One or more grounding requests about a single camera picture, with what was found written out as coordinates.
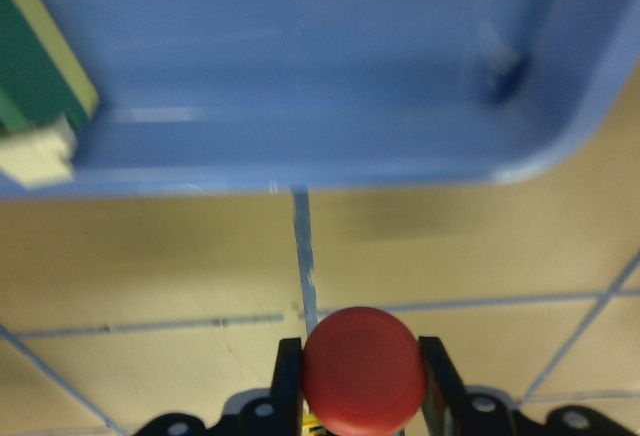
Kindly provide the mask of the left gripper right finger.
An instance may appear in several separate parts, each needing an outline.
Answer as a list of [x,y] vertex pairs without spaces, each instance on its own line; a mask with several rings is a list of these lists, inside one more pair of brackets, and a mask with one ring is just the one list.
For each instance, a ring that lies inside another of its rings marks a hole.
[[461,435],[467,391],[443,342],[420,336],[418,344],[425,374],[421,412],[430,435]]

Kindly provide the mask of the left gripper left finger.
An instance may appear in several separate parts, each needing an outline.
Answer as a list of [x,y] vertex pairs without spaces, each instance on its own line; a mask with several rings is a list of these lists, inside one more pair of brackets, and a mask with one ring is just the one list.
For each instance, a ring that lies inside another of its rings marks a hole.
[[300,435],[303,420],[303,350],[300,338],[282,339],[278,345],[270,397],[274,407],[272,435]]

